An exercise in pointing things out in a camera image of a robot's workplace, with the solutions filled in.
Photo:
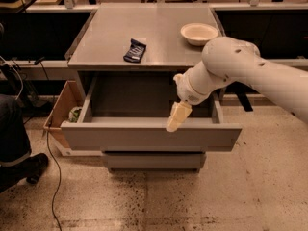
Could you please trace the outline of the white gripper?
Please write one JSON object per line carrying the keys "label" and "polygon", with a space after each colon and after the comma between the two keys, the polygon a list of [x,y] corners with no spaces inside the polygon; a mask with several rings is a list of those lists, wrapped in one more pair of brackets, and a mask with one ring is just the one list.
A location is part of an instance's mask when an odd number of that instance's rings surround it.
{"label": "white gripper", "polygon": [[167,121],[167,131],[175,132],[192,112],[191,105],[198,105],[211,94],[209,73],[204,65],[189,68],[184,74],[173,77],[180,102],[174,102]]}

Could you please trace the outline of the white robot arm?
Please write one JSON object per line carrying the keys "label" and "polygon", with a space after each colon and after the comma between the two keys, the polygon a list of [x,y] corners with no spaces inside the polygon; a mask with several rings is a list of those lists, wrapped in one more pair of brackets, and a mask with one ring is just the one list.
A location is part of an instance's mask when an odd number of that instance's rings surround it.
{"label": "white robot arm", "polygon": [[265,60],[254,44],[243,40],[230,37],[209,40],[202,50],[201,61],[185,73],[175,75],[173,80],[180,100],[172,105],[167,122],[169,132],[185,122],[193,105],[234,82],[251,87],[308,122],[308,72]]}

